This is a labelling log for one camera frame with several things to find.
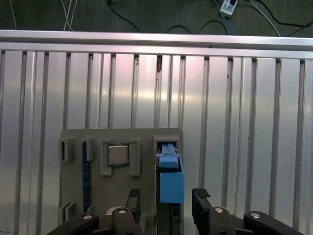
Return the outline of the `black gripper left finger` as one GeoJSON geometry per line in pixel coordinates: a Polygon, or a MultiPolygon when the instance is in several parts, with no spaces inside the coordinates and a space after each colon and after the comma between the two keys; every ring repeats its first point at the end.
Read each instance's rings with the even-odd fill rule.
{"type": "Polygon", "coordinates": [[[110,215],[99,217],[82,212],[64,222],[50,235],[142,235],[140,226],[140,189],[130,190],[126,206],[113,209],[110,215]]]}

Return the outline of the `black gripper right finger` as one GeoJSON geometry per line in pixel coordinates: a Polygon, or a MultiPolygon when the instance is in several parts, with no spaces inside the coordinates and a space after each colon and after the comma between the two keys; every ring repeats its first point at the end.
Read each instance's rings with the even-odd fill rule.
{"type": "Polygon", "coordinates": [[[192,189],[192,217],[201,235],[296,235],[297,230],[260,211],[249,211],[244,218],[230,214],[208,201],[203,188],[192,189]]]}

